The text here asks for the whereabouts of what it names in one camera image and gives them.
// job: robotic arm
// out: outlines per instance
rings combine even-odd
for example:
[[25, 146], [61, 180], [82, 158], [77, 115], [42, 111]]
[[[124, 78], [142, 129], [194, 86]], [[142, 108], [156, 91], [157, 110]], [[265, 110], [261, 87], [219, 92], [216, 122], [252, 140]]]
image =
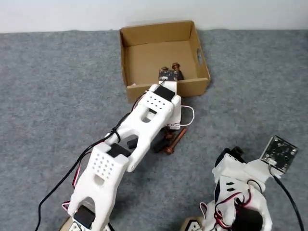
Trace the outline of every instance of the robotic arm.
[[[115, 134], [93, 147], [71, 196], [67, 212], [74, 223], [69, 231], [110, 230], [109, 216], [124, 173], [137, 167], [161, 128], [180, 123], [180, 112], [181, 97], [176, 94], [176, 81], [160, 81], [139, 99]], [[132, 153], [116, 143], [131, 135], [138, 136]]]
[[263, 195], [269, 177], [280, 178], [289, 168], [297, 148], [273, 136], [262, 156], [246, 163], [238, 147], [225, 149], [212, 170], [214, 200], [200, 203], [203, 218], [190, 220], [185, 230], [271, 231], [272, 220]]

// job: white robot arm segment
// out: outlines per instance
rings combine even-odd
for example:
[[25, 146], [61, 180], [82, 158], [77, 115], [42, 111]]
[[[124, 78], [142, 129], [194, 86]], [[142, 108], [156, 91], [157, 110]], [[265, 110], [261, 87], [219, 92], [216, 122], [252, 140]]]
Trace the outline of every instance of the white robot arm segment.
[[[122, 139], [137, 135], [139, 138], [136, 149], [129, 155], [121, 152], [121, 149], [119, 151], [119, 145], [115, 144], [118, 140], [116, 134], [93, 148], [87, 168], [76, 184], [67, 211], [82, 231], [101, 231], [107, 227], [115, 204], [116, 191], [125, 171], [132, 172], [136, 168], [149, 150], [152, 140], [161, 128], [170, 122], [171, 117], [180, 117], [174, 114], [175, 109], [180, 113], [180, 102], [181, 97], [171, 90], [157, 84], [152, 85], [116, 130]], [[144, 122], [149, 114], [152, 114], [151, 120]], [[95, 218], [86, 225], [77, 220], [76, 212], [87, 198], [94, 201]]]

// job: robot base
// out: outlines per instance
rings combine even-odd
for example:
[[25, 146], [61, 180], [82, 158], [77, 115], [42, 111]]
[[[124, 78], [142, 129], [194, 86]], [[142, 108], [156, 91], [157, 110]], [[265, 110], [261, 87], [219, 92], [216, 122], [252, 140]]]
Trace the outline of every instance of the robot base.
[[180, 231], [201, 231], [203, 217], [186, 218]]
[[64, 224], [62, 225], [62, 227], [59, 229], [59, 231], [68, 231], [72, 224], [73, 224], [73, 219], [72, 219], [72, 218], [68, 218], [68, 219], [64, 222]]
[[[200, 231], [203, 217], [186, 218], [183, 222], [180, 231]], [[69, 231], [73, 224], [72, 218], [68, 218], [59, 231]]]

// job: white wire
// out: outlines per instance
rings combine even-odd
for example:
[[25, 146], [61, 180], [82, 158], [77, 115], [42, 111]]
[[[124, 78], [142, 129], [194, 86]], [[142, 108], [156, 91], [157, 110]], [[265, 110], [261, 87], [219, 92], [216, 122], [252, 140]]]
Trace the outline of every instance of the white wire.
[[187, 106], [187, 105], [181, 105], [181, 107], [188, 107], [188, 108], [190, 108], [191, 110], [192, 110], [192, 120], [188, 123], [188, 124], [180, 124], [180, 126], [181, 127], [184, 127], [184, 126], [188, 126], [188, 125], [190, 125], [190, 124], [192, 124], [192, 122], [193, 122], [193, 120], [194, 120], [194, 109], [192, 108], [192, 107], [190, 107], [190, 106]]
[[205, 220], [205, 213], [204, 213], [204, 211], [202, 209], [202, 206], [204, 206], [206, 208], [206, 210], [205, 210], [205, 212], [206, 212], [207, 211], [207, 205], [204, 202], [200, 202], [200, 204], [199, 204], [199, 208], [200, 208], [200, 210], [201, 210], [201, 212], [203, 214], [203, 218]]

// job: black cable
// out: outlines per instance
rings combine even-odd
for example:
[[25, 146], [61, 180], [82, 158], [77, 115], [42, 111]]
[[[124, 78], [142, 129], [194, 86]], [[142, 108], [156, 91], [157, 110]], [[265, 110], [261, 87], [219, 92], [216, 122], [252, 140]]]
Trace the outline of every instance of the black cable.
[[256, 183], [256, 184], [259, 186], [260, 193], [262, 193], [262, 188], [261, 188], [260, 184], [259, 184], [258, 182], [256, 182], [255, 180], [253, 180], [253, 179], [248, 180], [248, 181], [247, 181], [247, 184], [248, 184], [250, 181]]
[[140, 95], [140, 96], [136, 99], [136, 101], [135, 101], [135, 103], [133, 104], [133, 106], [132, 106], [130, 112], [132, 112], [132, 111], [134, 110], [134, 107], [136, 106], [137, 102], [140, 100], [140, 98], [141, 98], [146, 92], [147, 92], [147, 91], [145, 91], [142, 95]]
[[270, 172], [270, 174], [274, 177], [275, 181], [280, 185], [280, 187], [282, 187], [282, 189], [284, 190], [285, 194], [287, 194], [287, 196], [288, 196], [288, 198], [290, 199], [291, 204], [292, 204], [292, 206], [293, 206], [293, 208], [294, 208], [294, 211], [295, 211], [295, 213], [296, 213], [296, 216], [297, 216], [297, 219], [298, 219], [298, 223], [299, 223], [299, 226], [300, 226], [300, 230], [301, 230], [301, 231], [305, 231], [302, 218], [301, 218], [301, 216], [300, 216], [300, 213], [299, 213], [299, 211], [298, 211], [298, 208], [297, 208], [297, 206], [296, 206], [296, 204], [295, 204], [295, 201], [293, 200], [291, 194], [289, 193], [289, 191], [287, 190], [287, 188], [283, 185], [283, 183], [282, 183], [275, 175], [273, 175], [271, 172]]
[[108, 223], [108, 227], [109, 227], [110, 231], [115, 231], [115, 229], [112, 227], [112, 225], [110, 223]]
[[78, 157], [77, 161], [73, 164], [73, 166], [69, 169], [69, 171], [65, 174], [65, 176], [56, 184], [56, 186], [43, 198], [43, 200], [41, 200], [41, 202], [39, 203], [38, 206], [38, 224], [35, 228], [35, 231], [39, 230], [39, 226], [40, 226], [40, 221], [41, 221], [41, 207], [43, 205], [43, 203], [58, 189], [58, 187], [68, 178], [68, 176], [72, 173], [72, 171], [76, 168], [76, 166], [78, 165], [78, 163], [87, 155], [87, 152], [93, 148], [94, 146], [96, 146], [97, 144], [104, 142], [106, 139], [110, 138], [113, 134], [115, 134], [116, 130], [120, 127], [121, 123], [127, 118], [127, 116], [130, 114], [130, 112], [126, 113], [125, 116], [123, 116], [120, 121], [118, 122], [118, 124], [111, 129], [111, 132], [104, 138], [100, 139], [99, 141], [96, 141], [95, 143], [91, 144], [89, 147], [87, 147], [82, 154]]

